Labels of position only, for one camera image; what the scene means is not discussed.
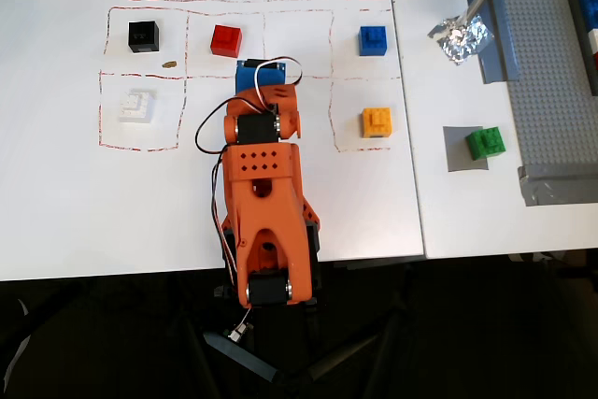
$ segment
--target cable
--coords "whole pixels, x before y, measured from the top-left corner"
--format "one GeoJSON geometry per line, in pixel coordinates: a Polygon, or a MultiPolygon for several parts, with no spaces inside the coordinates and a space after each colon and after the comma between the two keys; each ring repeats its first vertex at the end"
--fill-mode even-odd
{"type": "MultiPolygon", "coordinates": [[[[272,108],[265,102],[265,100],[263,98],[263,94],[262,94],[262,92],[259,89],[259,86],[258,86],[258,73],[259,73],[260,69],[262,67],[264,67],[265,65],[268,65],[268,64],[271,64],[271,63],[277,63],[277,62],[280,62],[280,61],[293,61],[294,63],[296,63],[296,64],[299,65],[299,68],[301,69],[301,75],[293,83],[293,85],[295,85],[295,86],[298,85],[299,82],[301,81],[301,78],[303,77],[303,67],[301,67],[301,64],[297,60],[295,60],[294,58],[291,58],[291,57],[288,57],[288,56],[279,56],[279,57],[274,58],[272,60],[265,61],[265,62],[263,62],[261,64],[258,64],[258,66],[255,69],[255,74],[254,74],[253,81],[255,83],[255,89],[256,89],[256,92],[258,94],[258,98],[260,99],[260,103],[262,104],[263,108],[259,108],[258,106],[254,105],[253,103],[251,103],[246,98],[239,97],[239,96],[231,97],[228,100],[224,100],[217,107],[215,107],[212,110],[212,112],[210,112],[207,115],[207,117],[204,119],[204,121],[201,122],[201,124],[197,128],[197,131],[195,132],[195,147],[197,147],[198,150],[202,151],[205,154],[217,154],[218,155],[218,161],[212,167],[212,176],[211,176],[211,181],[212,181],[211,214],[212,214],[212,220],[214,221],[214,226],[216,227],[216,231],[218,232],[218,236],[219,236],[219,239],[221,241],[221,249],[222,249],[222,252],[224,253],[224,258],[225,258],[225,262],[226,262],[226,268],[227,268],[228,274],[229,274],[229,276],[231,278],[231,283],[232,283],[233,287],[235,287],[235,276],[233,275],[233,272],[236,273],[235,257],[233,256],[233,252],[231,251],[231,249],[230,249],[230,247],[228,245],[228,242],[226,241],[226,237],[224,236],[224,232],[222,231],[222,227],[220,225],[220,219],[218,218],[218,207],[216,205],[216,187],[217,187],[217,183],[218,183],[218,172],[219,172],[220,165],[222,164],[222,157],[224,155],[224,152],[228,148],[228,144],[226,144],[224,147],[222,147],[222,150],[220,150],[220,151],[206,150],[206,149],[202,148],[199,145],[199,143],[197,142],[197,139],[199,137],[199,133],[201,132],[202,128],[207,123],[207,121],[214,114],[216,114],[216,112],[221,107],[223,107],[224,105],[228,105],[229,103],[231,103],[231,102],[233,102],[235,100],[240,100],[240,101],[244,102],[246,105],[248,105],[251,109],[253,109],[258,114],[264,114],[266,112],[272,112],[272,108]]],[[[243,318],[243,320],[241,321],[241,323],[239,324],[239,326],[243,324],[243,322],[247,318],[248,314],[249,314],[249,312],[245,315],[245,318],[243,318]]]]}
{"type": "Polygon", "coordinates": [[[248,105],[251,109],[253,109],[255,112],[258,112],[260,114],[262,114],[263,112],[266,112],[262,109],[258,109],[255,105],[253,105],[248,99],[243,98],[243,97],[231,97],[228,100],[224,100],[222,103],[220,103],[212,112],[210,112],[207,117],[204,119],[204,121],[202,121],[202,123],[199,125],[199,128],[197,128],[197,131],[195,132],[195,146],[197,147],[198,150],[202,151],[205,154],[221,154],[224,150],[221,151],[212,151],[212,150],[206,150],[203,149],[199,143],[197,143],[197,137],[199,136],[199,132],[202,130],[202,128],[204,127],[204,125],[206,124],[206,122],[214,115],[216,114],[216,112],[218,112],[218,110],[223,107],[224,105],[228,105],[229,103],[233,102],[234,100],[241,100],[242,102],[245,102],[246,105],[248,105]]]}
{"type": "Polygon", "coordinates": [[[264,61],[263,63],[258,64],[258,66],[255,68],[255,73],[253,74],[253,84],[255,85],[255,91],[258,93],[258,98],[260,99],[260,103],[266,110],[271,110],[271,107],[270,107],[270,105],[268,105],[265,102],[265,99],[263,98],[263,94],[260,91],[260,87],[258,86],[258,73],[260,72],[260,69],[262,67],[264,67],[265,65],[269,65],[271,63],[278,63],[280,61],[293,61],[295,64],[299,65],[299,69],[301,70],[301,75],[299,75],[299,78],[296,81],[294,81],[292,84],[294,84],[295,86],[298,85],[301,82],[301,78],[303,78],[303,67],[301,66],[301,63],[299,63],[294,58],[291,58],[290,56],[278,56],[277,58],[273,58],[272,60],[264,61]]]}
{"type": "Polygon", "coordinates": [[[222,248],[222,252],[224,253],[224,256],[226,258],[226,268],[228,269],[228,274],[231,278],[231,283],[233,285],[233,287],[235,286],[235,278],[233,276],[233,270],[236,273],[236,264],[235,264],[235,258],[233,257],[233,253],[231,252],[231,249],[228,246],[228,242],[226,241],[226,237],[224,236],[224,233],[222,232],[222,228],[220,225],[220,220],[218,218],[218,208],[216,206],[216,185],[218,182],[218,171],[219,171],[219,167],[220,164],[222,163],[222,156],[224,154],[224,152],[226,151],[226,149],[228,148],[228,144],[225,145],[222,148],[222,151],[220,153],[220,155],[218,156],[218,161],[216,162],[216,164],[214,165],[214,167],[212,168],[212,205],[211,205],[211,211],[212,211],[212,220],[214,221],[214,226],[216,226],[216,231],[218,232],[218,236],[219,239],[221,241],[221,248],[222,248]]]}

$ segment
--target white lego brick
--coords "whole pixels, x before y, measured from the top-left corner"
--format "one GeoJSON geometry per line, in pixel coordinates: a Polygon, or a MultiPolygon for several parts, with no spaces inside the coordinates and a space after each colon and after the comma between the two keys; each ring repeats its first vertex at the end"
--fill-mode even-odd
{"type": "Polygon", "coordinates": [[[120,121],[149,123],[154,98],[151,93],[126,93],[121,97],[120,121]]]}
{"type": "Polygon", "coordinates": [[[594,28],[588,33],[588,37],[590,38],[591,52],[595,55],[598,53],[598,29],[594,28]]]}

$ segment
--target orange 3d-printed part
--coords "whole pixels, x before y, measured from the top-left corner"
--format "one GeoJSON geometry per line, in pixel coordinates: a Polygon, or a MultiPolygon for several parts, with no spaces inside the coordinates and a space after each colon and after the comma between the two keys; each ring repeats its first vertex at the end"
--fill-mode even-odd
{"type": "MultiPolygon", "coordinates": [[[[279,137],[300,135],[295,87],[260,89],[266,104],[278,109],[279,137]]],[[[238,96],[261,105],[255,89],[238,96]]],[[[229,103],[224,120],[230,145],[222,158],[228,210],[222,229],[230,227],[235,235],[239,302],[252,306],[248,298],[252,274],[278,271],[288,272],[287,304],[307,301],[312,297],[312,273],[306,223],[312,221],[319,228],[320,219],[303,196],[299,148],[288,142],[236,145],[237,119],[250,114],[258,113],[236,100],[229,103]]]]}

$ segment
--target gray lego baseplate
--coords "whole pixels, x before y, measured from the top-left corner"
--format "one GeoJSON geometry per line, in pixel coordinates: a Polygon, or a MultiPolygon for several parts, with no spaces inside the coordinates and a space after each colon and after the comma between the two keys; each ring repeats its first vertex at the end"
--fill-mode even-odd
{"type": "Polygon", "coordinates": [[[509,81],[524,164],[598,163],[598,98],[567,0],[505,0],[520,66],[509,81]]]}

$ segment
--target mounting hole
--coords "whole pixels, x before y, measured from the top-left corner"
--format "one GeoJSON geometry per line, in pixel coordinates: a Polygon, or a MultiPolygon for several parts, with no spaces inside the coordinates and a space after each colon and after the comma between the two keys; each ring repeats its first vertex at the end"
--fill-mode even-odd
{"type": "Polygon", "coordinates": [[[270,179],[254,179],[253,194],[258,198],[265,198],[272,192],[272,180],[270,179]]]}

